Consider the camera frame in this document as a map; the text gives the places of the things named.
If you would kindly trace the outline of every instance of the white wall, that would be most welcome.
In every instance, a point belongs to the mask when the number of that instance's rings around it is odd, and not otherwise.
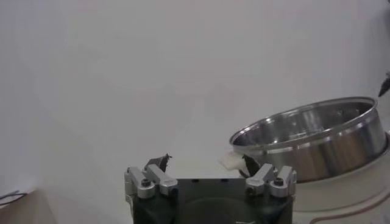
[[[37,183],[58,223],[129,223],[128,165],[169,152],[175,177],[235,176],[217,160],[242,126],[376,96],[390,69],[388,7],[0,1],[0,187]]]

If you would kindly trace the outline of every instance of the stainless steel pot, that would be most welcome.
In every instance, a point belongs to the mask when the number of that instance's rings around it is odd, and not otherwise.
[[[313,103],[266,117],[236,132],[234,151],[276,167],[293,166],[298,182],[355,170],[387,146],[377,102],[349,97]]]

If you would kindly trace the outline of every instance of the black object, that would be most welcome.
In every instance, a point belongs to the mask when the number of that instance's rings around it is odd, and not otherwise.
[[[166,166],[168,165],[168,161],[170,158],[172,158],[172,157],[170,155],[166,154],[165,156],[151,159],[151,160],[149,160],[149,162],[147,162],[145,169],[148,165],[155,164],[156,166],[158,166],[158,168],[160,168],[160,170],[165,172]]]
[[[284,181],[283,181],[283,179],[281,179],[280,177],[277,177],[277,178],[275,178],[275,180],[274,180],[274,184],[275,184],[276,186],[282,186],[282,185],[284,184]]]
[[[387,78],[386,80],[382,83],[382,86],[379,91],[379,97],[383,96],[389,89],[390,89],[390,72],[386,73]]]
[[[148,180],[148,179],[143,179],[141,181],[142,187],[149,187],[151,184],[152,184],[152,182],[150,180]]]
[[[293,198],[276,198],[266,188],[247,195],[245,179],[178,179],[177,197],[160,191],[133,197],[134,224],[290,224]]]
[[[5,203],[0,203],[0,206],[12,204],[12,203],[22,199],[26,195],[27,195],[27,193],[12,193],[12,194],[7,194],[4,196],[1,196],[0,200],[3,200],[3,199],[8,198],[8,197],[16,197],[16,196],[19,196],[19,197],[17,197],[16,199],[13,199],[11,201],[5,202]]]
[[[260,170],[260,165],[252,157],[244,155],[243,158],[245,160],[246,168],[248,169],[249,172],[249,177],[254,176],[257,173],[257,171]]]

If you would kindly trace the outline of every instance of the bolt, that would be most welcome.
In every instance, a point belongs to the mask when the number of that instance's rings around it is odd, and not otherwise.
[[[152,182],[150,180],[148,180],[148,179],[143,179],[141,181],[141,186],[142,187],[149,187],[151,184],[152,184]]]
[[[177,198],[179,194],[179,190],[177,190],[177,188],[173,188],[169,191],[168,195],[171,197],[171,198]]]
[[[277,177],[275,180],[274,180],[274,184],[276,186],[282,186],[285,182],[283,181],[283,179],[281,179],[280,177]]]
[[[252,188],[252,187],[248,187],[246,190],[245,190],[245,193],[248,195],[248,196],[255,196],[255,189]]]

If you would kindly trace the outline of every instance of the metal bracket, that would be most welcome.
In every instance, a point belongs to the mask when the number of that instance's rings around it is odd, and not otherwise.
[[[146,166],[145,176],[160,187],[160,192],[166,196],[177,195],[177,180],[169,177],[158,166],[151,164]]]
[[[274,166],[264,164],[257,173],[245,180],[246,192],[251,196],[260,195],[264,192],[265,184],[274,179]]]
[[[127,202],[130,202],[129,200],[134,195],[143,199],[151,198],[155,195],[155,184],[146,179],[137,167],[127,168],[127,172],[124,174],[124,181]]]
[[[291,166],[283,166],[277,178],[269,184],[271,195],[278,198],[294,195],[296,183],[297,172]]]

